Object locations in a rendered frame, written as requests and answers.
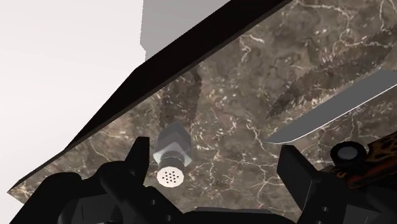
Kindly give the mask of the orange black patterned object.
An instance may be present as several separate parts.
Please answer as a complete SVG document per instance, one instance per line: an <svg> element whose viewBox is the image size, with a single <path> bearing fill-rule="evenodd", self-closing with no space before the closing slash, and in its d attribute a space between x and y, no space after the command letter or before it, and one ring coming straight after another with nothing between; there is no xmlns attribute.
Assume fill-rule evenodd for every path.
<svg viewBox="0 0 397 224"><path fill-rule="evenodd" d="M349 187L375 185L397 191L397 131L367 148L355 141L338 143L330 156L333 164L321 170L343 179Z"/></svg>

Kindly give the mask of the glass shaker with white cap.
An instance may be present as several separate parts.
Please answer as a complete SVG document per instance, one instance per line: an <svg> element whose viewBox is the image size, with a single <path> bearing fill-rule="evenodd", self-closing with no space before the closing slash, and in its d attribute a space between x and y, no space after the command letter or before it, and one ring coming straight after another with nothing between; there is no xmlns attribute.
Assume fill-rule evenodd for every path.
<svg viewBox="0 0 397 224"><path fill-rule="evenodd" d="M153 159L158 164L157 181L167 188L179 186L192 162L190 133L179 122L166 126L158 135Z"/></svg>

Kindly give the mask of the grey blade knife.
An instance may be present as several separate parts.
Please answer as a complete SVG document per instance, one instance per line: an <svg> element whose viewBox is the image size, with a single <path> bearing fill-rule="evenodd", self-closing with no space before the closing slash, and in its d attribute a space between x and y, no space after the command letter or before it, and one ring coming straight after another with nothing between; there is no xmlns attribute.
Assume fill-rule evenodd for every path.
<svg viewBox="0 0 397 224"><path fill-rule="evenodd" d="M291 143L397 86L397 71L379 69L266 138L266 143Z"/></svg>

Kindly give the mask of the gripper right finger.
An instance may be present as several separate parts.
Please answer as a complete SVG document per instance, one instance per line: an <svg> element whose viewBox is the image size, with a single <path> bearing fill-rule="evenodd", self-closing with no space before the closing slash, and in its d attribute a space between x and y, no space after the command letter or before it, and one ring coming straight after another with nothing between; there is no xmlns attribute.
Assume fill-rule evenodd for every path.
<svg viewBox="0 0 397 224"><path fill-rule="evenodd" d="M281 146L277 174L302 211L297 224L397 224L397 192L350 188L317 170L293 145Z"/></svg>

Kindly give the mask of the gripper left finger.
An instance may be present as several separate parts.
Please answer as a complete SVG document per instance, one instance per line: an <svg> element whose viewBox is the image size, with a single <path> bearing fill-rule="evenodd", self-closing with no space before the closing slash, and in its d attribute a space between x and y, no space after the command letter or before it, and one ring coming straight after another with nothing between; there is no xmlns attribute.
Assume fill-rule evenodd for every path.
<svg viewBox="0 0 397 224"><path fill-rule="evenodd" d="M58 224L59 216L79 199L105 195L118 207L123 224L182 224L183 213L153 187L144 186L150 139L138 137L125 160L102 164L88 179L75 172L45 178L10 224Z"/></svg>

